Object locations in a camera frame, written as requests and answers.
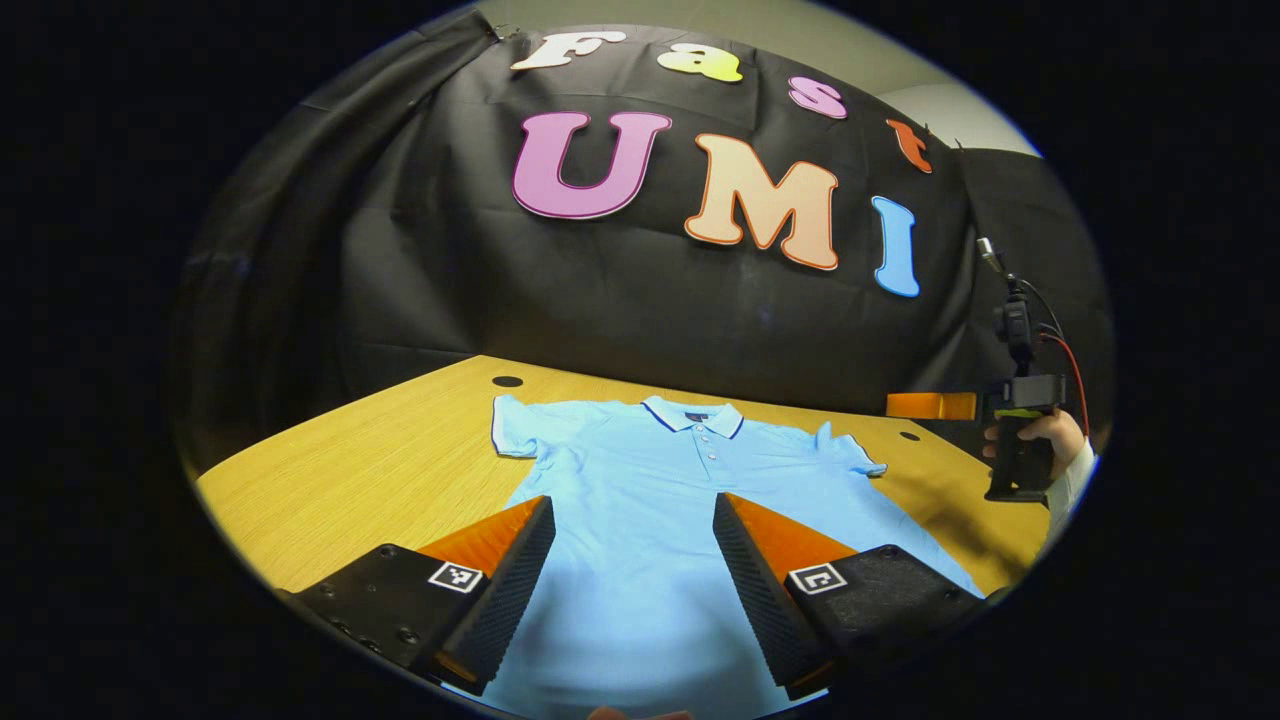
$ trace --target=letter cutout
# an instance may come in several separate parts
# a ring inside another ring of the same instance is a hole
[[[585,113],[544,113],[524,122],[525,146],[511,182],[516,201],[547,218],[585,220],[617,213],[640,191],[654,137],[671,127],[671,118],[654,113],[617,113],[618,128],[609,174],[590,187],[564,184],[561,168],[576,131],[591,122]]]
[[[787,95],[795,100],[796,105],[837,120],[849,117],[849,110],[840,102],[840,92],[835,87],[806,77],[794,77],[787,81],[787,85],[791,86]]]
[[[876,270],[876,282],[893,295],[904,297],[920,295],[920,283],[915,282],[911,266],[911,225],[915,224],[915,215],[897,202],[878,195],[872,197],[872,206],[881,217],[884,249],[884,261]]]
[[[511,69],[527,70],[530,68],[554,68],[558,65],[567,65],[570,63],[570,58],[566,58],[564,54],[570,50],[581,58],[582,55],[595,53],[600,47],[602,41],[622,42],[626,38],[627,33],[612,29],[548,35],[547,37],[543,37],[541,47],[534,50],[532,55],[511,65]]]
[[[658,64],[667,69],[700,73],[722,82],[742,79],[742,74],[737,72],[737,55],[727,50],[692,42],[677,42],[671,49],[672,53],[658,55]]]
[[[897,132],[897,146],[902,150],[902,155],[922,173],[932,173],[933,165],[920,155],[920,151],[924,150],[924,141],[915,137],[911,126],[899,120],[884,120],[884,123]]]
[[[685,220],[690,236],[719,245],[742,240],[733,222],[733,204],[741,204],[755,246],[767,250],[792,218],[782,254],[810,268],[833,270],[838,263],[831,247],[831,193],[840,181],[812,163],[791,165],[773,184],[755,150],[732,137],[703,133],[695,140],[707,151],[707,186],[701,210]]]

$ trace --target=light blue polo shirt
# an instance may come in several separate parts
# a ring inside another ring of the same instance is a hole
[[[608,705],[632,717],[745,720],[799,705],[773,684],[712,533],[724,491],[858,551],[895,543],[982,597],[872,487],[868,475],[887,466],[852,437],[832,437],[831,423],[809,434],[732,405],[524,405],[504,395],[493,404],[493,443],[536,457],[507,506],[547,495],[556,512],[538,585],[477,698],[508,712],[585,720]]]

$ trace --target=person's hand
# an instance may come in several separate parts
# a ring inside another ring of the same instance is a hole
[[[586,716],[586,720],[631,720],[627,717],[626,712],[621,710],[614,710],[612,707],[596,707]],[[694,720],[694,715],[687,710],[681,710],[678,712],[668,712],[666,715],[657,715],[654,717],[644,717],[636,720]]]
[[[987,428],[983,437],[991,441],[998,439],[1000,425]],[[1018,437],[1024,441],[1037,438],[1050,441],[1053,446],[1053,468],[1050,470],[1050,478],[1055,480],[1062,477],[1066,466],[1071,464],[1071,460],[1075,460],[1075,456],[1084,447],[1084,433],[1080,432],[1080,425],[1076,425],[1075,418],[1061,407],[1055,407],[1052,415],[1038,418],[1032,424],[1018,430]],[[995,457],[996,446],[983,446],[982,456]]]

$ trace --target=table surface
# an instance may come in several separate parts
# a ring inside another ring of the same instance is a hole
[[[499,387],[499,375],[524,380]],[[991,593],[1021,579],[1048,529],[1037,503],[989,502],[987,465],[916,423],[765,405],[476,356],[364,397],[227,459],[196,483],[227,541],[273,588],[297,592],[381,543],[417,548],[498,512],[532,468],[489,438],[493,398],[732,402],[814,433],[831,421],[888,470],[872,483]],[[919,439],[910,439],[902,433]]]

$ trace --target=red cable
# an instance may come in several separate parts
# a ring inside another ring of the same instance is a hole
[[[1066,351],[1066,357],[1071,361],[1071,369],[1075,370],[1075,387],[1080,388],[1080,415],[1082,420],[1084,420],[1084,437],[1089,437],[1089,407],[1084,404],[1084,380],[1080,379],[1080,366],[1075,364],[1075,355],[1071,354],[1071,348],[1068,347],[1066,341],[1057,336],[1041,333],[1041,338],[1057,341],[1062,346],[1062,350]]]

